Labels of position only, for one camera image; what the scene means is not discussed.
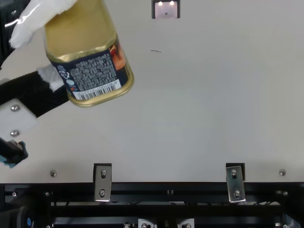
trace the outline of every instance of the gold can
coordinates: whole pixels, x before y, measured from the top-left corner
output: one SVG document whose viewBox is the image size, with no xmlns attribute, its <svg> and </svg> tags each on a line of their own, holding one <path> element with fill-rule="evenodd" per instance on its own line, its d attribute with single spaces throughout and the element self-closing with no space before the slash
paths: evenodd
<svg viewBox="0 0 304 228">
<path fill-rule="evenodd" d="M 134 83 L 104 0 L 78 0 L 55 16 L 45 25 L 45 47 L 77 106 L 117 98 Z"/>
</svg>

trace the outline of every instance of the metal clamp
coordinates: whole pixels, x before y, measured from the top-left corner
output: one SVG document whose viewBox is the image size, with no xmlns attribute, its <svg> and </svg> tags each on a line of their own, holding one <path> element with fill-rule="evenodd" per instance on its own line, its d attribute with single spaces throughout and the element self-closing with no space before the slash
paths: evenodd
<svg viewBox="0 0 304 228">
<path fill-rule="evenodd" d="M 138 219 L 138 228 L 157 228 L 156 222 L 152 222 L 147 219 L 139 218 Z"/>
<path fill-rule="evenodd" d="M 231 203 L 246 201 L 241 166 L 227 167 L 226 178 L 229 201 Z"/>
<path fill-rule="evenodd" d="M 181 222 L 178 222 L 177 228 L 195 228 L 194 219 L 189 218 L 189 219 L 183 220 Z"/>
<path fill-rule="evenodd" d="M 111 197 L 112 165 L 95 164 L 94 182 L 94 200 L 100 202 L 109 202 Z"/>
</svg>

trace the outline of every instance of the barcode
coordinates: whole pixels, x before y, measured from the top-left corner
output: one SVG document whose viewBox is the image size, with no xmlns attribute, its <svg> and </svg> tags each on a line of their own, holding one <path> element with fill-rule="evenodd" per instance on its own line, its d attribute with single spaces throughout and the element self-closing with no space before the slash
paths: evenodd
<svg viewBox="0 0 304 228">
<path fill-rule="evenodd" d="M 122 86 L 120 85 L 119 79 L 117 79 L 116 81 L 110 82 L 110 83 L 102 85 L 100 87 L 86 90 L 83 92 L 73 92 L 73 94 L 75 95 L 75 98 L 78 100 L 87 100 L 87 99 L 91 99 L 91 98 L 100 96 L 102 94 L 109 93 L 109 92 L 119 89 L 121 87 Z"/>
</svg>

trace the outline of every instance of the bolt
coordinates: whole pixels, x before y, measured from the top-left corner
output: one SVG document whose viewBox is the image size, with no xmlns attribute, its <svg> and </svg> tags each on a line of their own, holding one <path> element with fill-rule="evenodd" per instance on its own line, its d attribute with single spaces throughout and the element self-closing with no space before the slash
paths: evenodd
<svg viewBox="0 0 304 228">
<path fill-rule="evenodd" d="M 232 175 L 233 177 L 235 177 L 235 176 L 237 175 L 237 171 L 236 171 L 236 170 L 231 170 L 231 175 Z"/>
<path fill-rule="evenodd" d="M 285 169 L 280 169 L 280 175 L 285 176 L 286 175 L 286 170 Z"/>
<path fill-rule="evenodd" d="M 106 170 L 101 170 L 101 178 L 104 179 L 106 176 Z"/>
<path fill-rule="evenodd" d="M 101 198 L 105 197 L 105 190 L 104 189 L 100 189 L 99 195 L 100 195 Z"/>
<path fill-rule="evenodd" d="M 241 193 L 240 193 L 239 190 L 235 190 L 235 191 L 234 191 L 234 196 L 235 196 L 236 198 L 239 198 L 240 195 L 241 195 Z"/>
<path fill-rule="evenodd" d="M 20 106 L 15 104 L 10 109 L 12 112 L 18 112 L 20 110 Z"/>
<path fill-rule="evenodd" d="M 17 137 L 18 135 L 20 135 L 20 132 L 19 132 L 18 130 L 14 130 L 14 131 L 12 131 L 12 132 L 10 133 L 10 135 L 11 135 L 12 137 Z"/>
<path fill-rule="evenodd" d="M 51 170 L 51 172 L 49 174 L 51 175 L 51 177 L 56 177 L 57 172 L 56 172 L 56 170 Z"/>
</svg>

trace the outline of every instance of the white backdrop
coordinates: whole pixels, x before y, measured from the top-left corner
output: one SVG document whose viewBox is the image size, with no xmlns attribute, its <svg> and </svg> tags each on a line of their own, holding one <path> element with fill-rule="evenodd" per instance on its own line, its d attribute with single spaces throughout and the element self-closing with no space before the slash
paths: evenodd
<svg viewBox="0 0 304 228">
<path fill-rule="evenodd" d="M 304 181 L 303 0 L 182 0 L 172 20 L 153 20 L 150 0 L 107 5 L 134 87 L 38 118 L 0 182 L 92 182 L 94 163 L 113 181 L 225 181 L 226 162 L 244 162 L 246 181 Z M 0 78 L 47 64 L 38 33 Z"/>
</svg>

